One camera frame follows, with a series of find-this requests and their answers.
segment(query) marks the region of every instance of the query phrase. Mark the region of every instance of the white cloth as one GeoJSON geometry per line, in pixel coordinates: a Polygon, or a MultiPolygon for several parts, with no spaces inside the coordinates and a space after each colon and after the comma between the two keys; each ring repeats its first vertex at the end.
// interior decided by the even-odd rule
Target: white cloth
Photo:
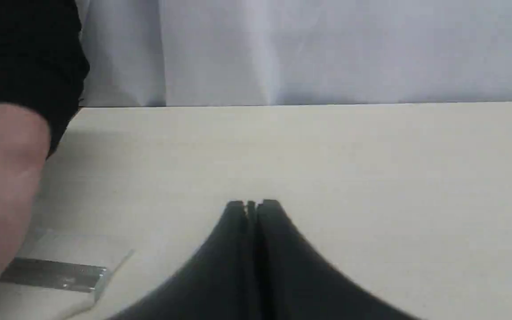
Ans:
{"type": "Polygon", "coordinates": [[[88,106],[512,101],[512,1],[78,2],[88,106]]]}

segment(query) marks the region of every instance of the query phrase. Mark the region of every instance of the white table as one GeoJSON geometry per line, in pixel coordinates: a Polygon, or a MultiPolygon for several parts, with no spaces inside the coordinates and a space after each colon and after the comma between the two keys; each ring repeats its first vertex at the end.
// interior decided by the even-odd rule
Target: white table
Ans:
{"type": "Polygon", "coordinates": [[[85,109],[33,223],[137,249],[75,317],[96,320],[171,276],[227,201],[263,198],[416,316],[512,319],[512,103],[85,109]]]}

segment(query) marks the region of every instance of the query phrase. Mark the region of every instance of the black sleeve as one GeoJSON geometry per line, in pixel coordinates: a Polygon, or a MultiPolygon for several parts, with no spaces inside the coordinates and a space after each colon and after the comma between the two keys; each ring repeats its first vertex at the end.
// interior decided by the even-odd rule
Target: black sleeve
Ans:
{"type": "Polygon", "coordinates": [[[80,30],[74,0],[0,0],[0,103],[42,115],[50,152],[78,111],[89,71],[80,30]]]}

